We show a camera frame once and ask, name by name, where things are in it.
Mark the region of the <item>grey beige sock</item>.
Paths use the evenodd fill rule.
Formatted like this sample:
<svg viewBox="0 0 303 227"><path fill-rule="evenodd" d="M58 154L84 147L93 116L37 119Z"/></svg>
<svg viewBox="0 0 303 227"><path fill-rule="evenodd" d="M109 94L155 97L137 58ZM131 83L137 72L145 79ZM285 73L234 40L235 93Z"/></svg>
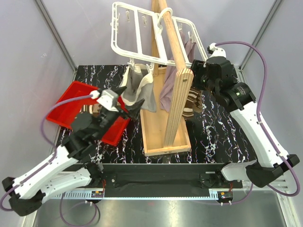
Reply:
<svg viewBox="0 0 303 227"><path fill-rule="evenodd" d="M119 87L126 87L121 95L125 105L132 106L143 99L144 103L141 109L156 112L153 75L146 65L135 64L133 68L127 66Z"/></svg>

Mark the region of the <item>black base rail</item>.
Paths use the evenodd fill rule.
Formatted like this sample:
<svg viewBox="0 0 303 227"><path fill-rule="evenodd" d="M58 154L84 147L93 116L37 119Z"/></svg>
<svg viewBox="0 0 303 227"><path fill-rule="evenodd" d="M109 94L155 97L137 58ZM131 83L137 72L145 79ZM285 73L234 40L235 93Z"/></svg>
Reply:
<svg viewBox="0 0 303 227"><path fill-rule="evenodd" d="M105 198L168 199L210 197L210 189L241 189L242 183L224 182L217 175L222 164L103 164L96 184Z"/></svg>

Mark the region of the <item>white clip hanger frame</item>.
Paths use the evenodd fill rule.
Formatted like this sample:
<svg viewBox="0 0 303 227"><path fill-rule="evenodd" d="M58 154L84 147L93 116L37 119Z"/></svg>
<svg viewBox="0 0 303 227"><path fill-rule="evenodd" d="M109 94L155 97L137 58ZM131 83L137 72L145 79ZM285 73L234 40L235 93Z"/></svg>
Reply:
<svg viewBox="0 0 303 227"><path fill-rule="evenodd" d="M119 24L119 13L118 9L123 8L127 11L132 11L134 13L134 27L135 27L135 38L136 38L136 45L137 45L137 51L132 52L128 50L124 50L118 46L118 24ZM160 24L163 20L163 16L166 12L172 13L171 8L166 8L162 10L160 13L152 12L150 10L146 10L140 7L136 7L127 3L116 1L112 4L112 19L111 19L111 48L112 50L124 57L127 57L130 59L130 62L133 63L134 59L142 60L142 61L148 61L152 63L162 64L162 65L169 65L169 66L175 66L175 62L173 60L170 60L166 55L166 49L164 46L163 38L162 38L162 31L163 26ZM155 33L155 41L156 41L156 50L159 53L159 57L153 57L149 56L143 53L143 47L142 47L142 41L141 41L141 33L140 33L140 25L139 25L139 13L142 13L144 15L151 17L152 22L152 29ZM180 29L179 24L185 24L190 27L190 32L195 37L195 43L197 45L197 48L199 50L199 53L203 60L207 59L206 51L202 45L201 39L199 37L199 34L197 32L195 24L185 18L181 17L175 17L172 16L172 23L175 27L178 41L181 44L182 39L180 35Z"/></svg>

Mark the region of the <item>brown striped sock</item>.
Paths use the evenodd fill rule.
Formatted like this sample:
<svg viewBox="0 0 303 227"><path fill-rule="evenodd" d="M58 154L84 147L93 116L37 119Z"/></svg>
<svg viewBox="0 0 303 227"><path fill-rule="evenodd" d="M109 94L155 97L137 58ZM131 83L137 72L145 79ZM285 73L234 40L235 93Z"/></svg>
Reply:
<svg viewBox="0 0 303 227"><path fill-rule="evenodd" d="M88 112L91 115L97 117L99 116L99 111L101 109L100 104L93 104L93 105L84 105L81 109L80 112Z"/></svg>
<svg viewBox="0 0 303 227"><path fill-rule="evenodd" d="M202 91L192 87L187 96L182 116L189 119L194 116L194 113L201 113L202 109Z"/></svg>

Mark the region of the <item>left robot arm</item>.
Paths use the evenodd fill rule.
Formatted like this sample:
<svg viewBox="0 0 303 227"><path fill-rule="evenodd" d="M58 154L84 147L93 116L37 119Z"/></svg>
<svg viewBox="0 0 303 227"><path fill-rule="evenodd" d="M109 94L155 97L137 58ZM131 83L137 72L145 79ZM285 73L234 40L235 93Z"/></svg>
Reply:
<svg viewBox="0 0 303 227"><path fill-rule="evenodd" d="M138 118L144 99L132 105L118 106L118 98L127 89L126 86L105 90L93 90L85 96L74 97L58 102L51 109L82 99L96 100L101 105L99 116L88 112L79 112L71 124L72 133L59 146L53 145L54 152L20 177L7 177L2 180L5 196L9 196L10 208L1 206L1 210L13 211L19 216L27 216L37 211L43 203L54 196L79 187L98 187L104 182L101 167L87 163L79 170L54 178L66 168L87 157L95 148L95 141L101 140L115 121Z"/></svg>

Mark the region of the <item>mauve sock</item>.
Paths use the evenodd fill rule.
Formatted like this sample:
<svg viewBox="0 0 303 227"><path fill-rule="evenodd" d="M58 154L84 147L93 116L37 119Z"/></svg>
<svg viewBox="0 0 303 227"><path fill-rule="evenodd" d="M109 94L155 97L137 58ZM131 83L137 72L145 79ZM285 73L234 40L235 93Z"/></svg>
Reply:
<svg viewBox="0 0 303 227"><path fill-rule="evenodd" d="M188 57L189 62L193 62L195 55L195 47L196 43L191 43L190 41L185 41L185 34L183 32L180 33L181 39ZM162 91L160 93L160 108L169 112L171 107L171 100L173 94L173 88L175 83L175 77L177 73L176 67L167 66L166 74L164 79L164 85Z"/></svg>

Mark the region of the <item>black marble mat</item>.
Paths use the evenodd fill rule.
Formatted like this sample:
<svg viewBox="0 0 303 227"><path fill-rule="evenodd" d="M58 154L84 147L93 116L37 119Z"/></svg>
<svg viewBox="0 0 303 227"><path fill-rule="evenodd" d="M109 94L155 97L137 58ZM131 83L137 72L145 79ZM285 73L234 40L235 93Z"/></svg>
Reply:
<svg viewBox="0 0 303 227"><path fill-rule="evenodd" d="M202 94L203 111L186 121L189 152L146 157L140 121L130 121L116 147L103 142L84 162L110 164L239 163L256 159L246 135L209 93Z"/></svg>

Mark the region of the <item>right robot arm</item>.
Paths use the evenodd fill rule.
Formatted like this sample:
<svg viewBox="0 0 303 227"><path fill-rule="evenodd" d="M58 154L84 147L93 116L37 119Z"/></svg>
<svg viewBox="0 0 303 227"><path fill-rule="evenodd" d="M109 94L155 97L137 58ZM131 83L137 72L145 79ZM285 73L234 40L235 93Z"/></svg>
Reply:
<svg viewBox="0 0 303 227"><path fill-rule="evenodd" d="M281 177L290 167L299 164L296 154L289 154L274 137L264 118L257 115L257 101L250 87L235 79L234 66L225 57L194 60L193 86L211 92L217 104L224 107L239 124L252 145L257 159L229 163L215 175L219 187L235 180L249 180L263 188Z"/></svg>

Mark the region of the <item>wooden stand with tray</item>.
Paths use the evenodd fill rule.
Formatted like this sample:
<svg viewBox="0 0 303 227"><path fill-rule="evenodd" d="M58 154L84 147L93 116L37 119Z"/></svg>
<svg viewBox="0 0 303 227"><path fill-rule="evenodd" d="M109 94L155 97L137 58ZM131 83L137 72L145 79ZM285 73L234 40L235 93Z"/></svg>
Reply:
<svg viewBox="0 0 303 227"><path fill-rule="evenodd" d="M187 152L191 149L182 116L193 81L178 18L164 0L152 1L153 63L166 65L154 71L156 112L141 111L143 149L146 157Z"/></svg>

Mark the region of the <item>white clip holding mauve sock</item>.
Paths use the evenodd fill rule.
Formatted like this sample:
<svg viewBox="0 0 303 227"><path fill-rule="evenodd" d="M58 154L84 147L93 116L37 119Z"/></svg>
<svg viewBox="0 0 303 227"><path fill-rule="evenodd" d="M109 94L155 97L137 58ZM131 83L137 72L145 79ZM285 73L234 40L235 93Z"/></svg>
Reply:
<svg viewBox="0 0 303 227"><path fill-rule="evenodd" d="M195 43L195 37L194 37L194 35L190 31L188 31L187 34L188 34L188 40L191 43Z"/></svg>

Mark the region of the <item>red plastic tray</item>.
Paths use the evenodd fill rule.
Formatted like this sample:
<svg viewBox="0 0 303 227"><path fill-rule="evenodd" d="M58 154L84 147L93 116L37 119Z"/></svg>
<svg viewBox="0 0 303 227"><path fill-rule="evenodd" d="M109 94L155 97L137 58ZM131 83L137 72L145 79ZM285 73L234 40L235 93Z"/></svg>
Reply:
<svg viewBox="0 0 303 227"><path fill-rule="evenodd" d="M71 85L69 85L58 102L62 102L74 97L86 96L89 95L91 91L97 89L97 87L94 87L92 85L74 81L71 83ZM82 108L85 105L95 104L97 104L97 101L91 98L73 101L55 108L53 111L51 111L50 114L47 115L46 119L50 122L70 129L71 123L73 122L76 115L82 110ZM122 117L119 117L110 127L107 133L103 136L101 141L112 146L117 146L122 137L123 131L129 122L130 119L123 119Z"/></svg>

